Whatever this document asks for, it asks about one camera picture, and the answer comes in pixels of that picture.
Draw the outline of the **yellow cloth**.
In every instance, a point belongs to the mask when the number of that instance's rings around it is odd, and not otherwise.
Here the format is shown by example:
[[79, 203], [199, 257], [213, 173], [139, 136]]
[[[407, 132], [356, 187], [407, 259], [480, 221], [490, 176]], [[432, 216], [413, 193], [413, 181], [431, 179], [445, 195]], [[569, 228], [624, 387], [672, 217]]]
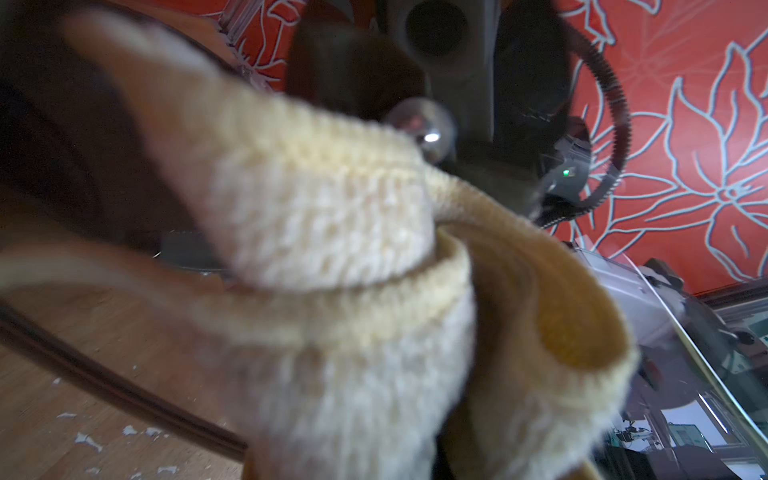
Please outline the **yellow cloth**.
[[67, 43], [232, 269], [224, 289], [91, 241], [11, 246], [1, 287], [111, 287], [160, 310], [246, 439], [247, 479], [596, 479], [639, 359], [573, 253], [406, 134], [257, 90], [102, 9]]

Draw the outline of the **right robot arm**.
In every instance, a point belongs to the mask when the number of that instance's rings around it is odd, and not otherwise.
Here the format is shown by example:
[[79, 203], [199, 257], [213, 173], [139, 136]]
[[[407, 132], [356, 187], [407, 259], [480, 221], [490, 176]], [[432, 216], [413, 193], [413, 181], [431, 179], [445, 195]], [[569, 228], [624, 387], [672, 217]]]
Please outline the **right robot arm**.
[[725, 379], [767, 376], [763, 1], [303, 1], [284, 86], [414, 133], [603, 262]]

